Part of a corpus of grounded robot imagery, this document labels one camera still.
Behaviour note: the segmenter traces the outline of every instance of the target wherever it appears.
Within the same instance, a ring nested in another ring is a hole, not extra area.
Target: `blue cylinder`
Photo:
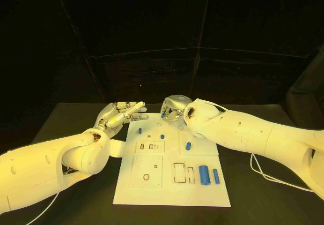
[[[192,147],[192,143],[188,142],[188,145],[186,145],[186,150],[188,150],[188,151],[190,150],[190,147]]]
[[[199,175],[200,175],[200,184],[209,185],[211,184],[211,178],[209,178],[209,172],[208,172],[208,166],[206,165],[199,166]]]
[[[215,173],[215,183],[219,184],[218,169],[213,169],[213,173]]]

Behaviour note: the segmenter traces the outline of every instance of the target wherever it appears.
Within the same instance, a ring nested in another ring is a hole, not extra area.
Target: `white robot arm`
[[[170,101],[173,105],[183,102],[179,96],[167,97],[164,102]],[[221,112],[215,105],[198,99],[176,109],[192,133],[229,149],[281,162],[324,199],[324,131],[298,129],[232,110]]]
[[[123,124],[146,120],[143,102],[111,103],[84,133],[9,151],[0,156],[0,214],[23,208],[97,174]],[[62,170],[72,168],[72,173]]]

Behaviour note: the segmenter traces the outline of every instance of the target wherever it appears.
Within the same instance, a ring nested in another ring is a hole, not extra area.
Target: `white board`
[[[130,123],[114,204],[231,207],[216,144],[192,135],[185,120],[149,116]],[[209,168],[211,185],[200,184],[200,165]]]

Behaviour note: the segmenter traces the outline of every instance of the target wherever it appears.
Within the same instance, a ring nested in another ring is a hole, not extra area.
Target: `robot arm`
[[[123,124],[149,118],[141,113],[144,105],[111,103],[94,128],[84,133],[25,146],[0,156],[0,213],[35,204],[104,169],[111,138]],[[62,165],[74,172],[65,173]]]
[[[324,131],[298,129],[232,110],[221,112],[200,99],[186,105],[183,119],[195,136],[281,162],[324,199]]]

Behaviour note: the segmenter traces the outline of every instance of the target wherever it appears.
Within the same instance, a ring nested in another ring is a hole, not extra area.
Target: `table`
[[[94,126],[107,104],[59,103],[33,143],[82,133]],[[162,104],[147,105],[149,113],[160,112]],[[294,126],[280,105],[225,105],[271,122]],[[127,125],[116,139],[126,140]],[[320,225],[324,224],[324,201],[314,193],[270,182],[249,168],[249,154],[222,146],[219,159],[232,207],[183,207],[113,205],[121,158],[110,157],[103,172],[59,193],[49,210],[33,225]],[[258,157],[262,170],[278,179],[306,186],[294,172],[278,162]],[[25,225],[46,208],[54,197],[0,215],[0,223]]]

